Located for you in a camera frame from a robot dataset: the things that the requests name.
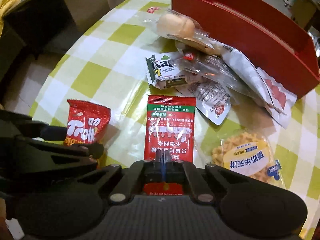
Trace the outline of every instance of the checkered tablecloth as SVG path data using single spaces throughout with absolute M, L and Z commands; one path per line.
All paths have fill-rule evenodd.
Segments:
M 148 86 L 145 57 L 176 49 L 172 40 L 145 29 L 137 15 L 143 17 L 149 7 L 168 7 L 170 3 L 171 0 L 126 0 L 102 17 L 48 76 L 32 106 L 33 119 L 65 126 L 68 98 L 105 105 L 112 114 L 103 142 L 108 149 L 104 165 L 121 163 L 128 167 L 142 160 L 148 95 L 176 93 L 174 89 Z M 217 135 L 244 127 L 257 128 L 268 136 L 275 157 L 280 160 L 286 188 L 308 206 L 300 236 L 311 239 L 320 217 L 320 86 L 297 101 L 286 130 L 249 98 L 244 98 L 240 106 L 233 106 L 220 126 L 196 112 L 195 138 L 205 153 L 216 146 Z M 203 165 L 198 155 L 194 163 Z

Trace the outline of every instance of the yellow and white label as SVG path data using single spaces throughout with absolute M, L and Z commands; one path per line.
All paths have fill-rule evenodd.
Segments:
M 226 169 L 251 176 L 261 171 L 270 160 L 268 144 L 264 141 L 238 145 L 223 156 Z

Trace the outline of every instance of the ribbed black surface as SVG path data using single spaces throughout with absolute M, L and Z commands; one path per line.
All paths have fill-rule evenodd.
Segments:
M 214 208 L 194 204 L 188 196 L 136 196 L 127 205 L 113 206 L 95 229 L 74 238 L 74 240 L 105 239 L 247 240 L 254 238 L 231 230 L 222 222 Z M 290 236 L 286 239 L 300 238 Z

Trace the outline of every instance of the green leaf logo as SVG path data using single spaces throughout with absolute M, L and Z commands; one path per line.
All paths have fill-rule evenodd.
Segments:
M 167 60 L 167 59 L 170 59 L 170 57 L 168 57 L 167 55 L 164 55 L 161 60 Z

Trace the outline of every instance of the table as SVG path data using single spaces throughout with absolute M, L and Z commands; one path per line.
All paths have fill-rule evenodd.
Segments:
M 108 106 L 111 121 L 103 140 L 108 156 L 104 155 L 100 164 L 128 167 L 143 159 L 148 95 L 174 95 L 177 91 L 148 86 L 145 57 L 175 51 L 175 46 L 173 41 L 145 29 L 137 15 L 143 17 L 149 7 L 168 7 L 170 3 L 171 0 L 126 0 L 102 17 L 48 76 L 31 108 L 33 119 L 66 126 L 68 98 Z M 232 107 L 220 126 L 196 111 L 195 139 L 206 154 L 218 144 L 217 136 L 244 127 L 257 128 L 268 136 L 275 158 L 280 160 L 286 188 L 308 206 L 300 236 L 311 239 L 320 217 L 320 86 L 297 101 L 286 130 L 246 97 L 240 106 Z M 198 154 L 194 163 L 204 166 Z

